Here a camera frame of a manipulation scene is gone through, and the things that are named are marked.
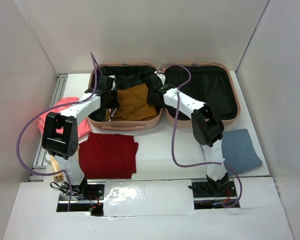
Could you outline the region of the mustard brown garment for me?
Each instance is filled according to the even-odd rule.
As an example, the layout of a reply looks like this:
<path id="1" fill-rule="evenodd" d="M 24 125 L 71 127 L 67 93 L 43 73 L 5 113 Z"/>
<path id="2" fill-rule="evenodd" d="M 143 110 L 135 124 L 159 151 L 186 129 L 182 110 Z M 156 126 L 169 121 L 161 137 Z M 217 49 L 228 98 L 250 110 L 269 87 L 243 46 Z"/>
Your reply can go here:
<path id="1" fill-rule="evenodd" d="M 158 116 L 155 106 L 147 103 L 148 87 L 145 83 L 118 90 L 119 108 L 106 110 L 107 122 L 149 121 Z"/>

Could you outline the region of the coral pink patterned garment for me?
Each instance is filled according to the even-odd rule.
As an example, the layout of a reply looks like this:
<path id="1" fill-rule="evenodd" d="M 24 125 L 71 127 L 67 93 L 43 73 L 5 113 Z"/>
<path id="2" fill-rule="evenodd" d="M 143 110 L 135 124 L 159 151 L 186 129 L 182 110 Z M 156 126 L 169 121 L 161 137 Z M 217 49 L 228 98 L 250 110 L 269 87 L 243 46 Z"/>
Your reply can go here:
<path id="1" fill-rule="evenodd" d="M 70 105 L 62 106 L 63 104 L 68 104 L 72 102 L 77 102 L 79 100 L 78 97 L 64 97 L 61 98 L 56 104 L 53 105 L 55 107 L 52 110 L 49 110 L 47 112 L 42 113 L 38 117 L 38 129 L 40 131 L 41 136 L 43 136 L 44 132 L 44 127 L 45 127 L 45 122 L 46 122 L 46 117 L 48 113 L 58 113 L 61 114 L 62 116 L 64 115 L 62 112 L 70 107 Z M 84 119 L 80 124 L 77 125 L 77 131 L 78 131 L 78 138 L 81 139 L 82 137 L 88 135 L 91 132 L 90 125 L 88 123 L 87 119 Z"/>

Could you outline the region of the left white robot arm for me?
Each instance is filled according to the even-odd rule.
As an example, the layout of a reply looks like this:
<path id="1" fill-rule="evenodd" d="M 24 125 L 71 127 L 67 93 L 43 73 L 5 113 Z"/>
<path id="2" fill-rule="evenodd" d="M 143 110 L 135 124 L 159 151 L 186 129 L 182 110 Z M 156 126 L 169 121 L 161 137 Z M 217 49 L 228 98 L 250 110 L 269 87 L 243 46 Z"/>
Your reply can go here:
<path id="1" fill-rule="evenodd" d="M 96 88 L 87 89 L 78 103 L 70 104 L 59 113 L 48 113 L 43 130 L 42 147 L 65 171 L 66 182 L 71 186 L 70 192 L 78 200 L 84 199 L 89 189 L 82 183 L 85 174 L 79 166 L 78 126 L 100 108 L 119 108 L 116 77 L 101 75 L 94 83 Z"/>

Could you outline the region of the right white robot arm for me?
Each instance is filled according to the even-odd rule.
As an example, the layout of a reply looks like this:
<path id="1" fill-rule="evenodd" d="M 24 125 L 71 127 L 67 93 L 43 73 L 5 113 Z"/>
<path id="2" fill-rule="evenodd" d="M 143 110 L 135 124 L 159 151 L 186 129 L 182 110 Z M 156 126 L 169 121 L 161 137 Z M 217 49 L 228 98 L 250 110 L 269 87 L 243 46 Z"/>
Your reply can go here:
<path id="1" fill-rule="evenodd" d="M 173 162 L 182 168 L 206 165 L 208 191 L 213 196 L 219 196 L 224 192 L 225 186 L 229 182 L 229 174 L 224 165 L 222 153 L 224 124 L 221 117 L 214 105 L 196 100 L 169 83 L 163 84 L 162 79 L 164 77 L 163 74 L 155 72 L 145 79 L 145 84 L 148 87 L 148 103 L 159 107 L 170 106 L 176 110 L 171 142 Z M 190 118 L 193 136 L 203 147 L 205 162 L 190 165 L 177 162 L 174 148 L 179 112 Z"/>

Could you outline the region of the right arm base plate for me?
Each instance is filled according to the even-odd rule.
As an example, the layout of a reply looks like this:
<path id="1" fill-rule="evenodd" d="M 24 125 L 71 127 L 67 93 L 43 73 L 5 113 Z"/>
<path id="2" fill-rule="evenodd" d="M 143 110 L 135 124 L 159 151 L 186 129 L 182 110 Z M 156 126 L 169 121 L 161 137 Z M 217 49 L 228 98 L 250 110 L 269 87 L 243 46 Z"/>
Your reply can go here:
<path id="1" fill-rule="evenodd" d="M 223 209 L 233 205 L 238 197 L 233 181 L 230 181 L 218 192 L 212 192 L 205 181 L 194 181 L 188 188 L 193 193 L 195 210 Z"/>

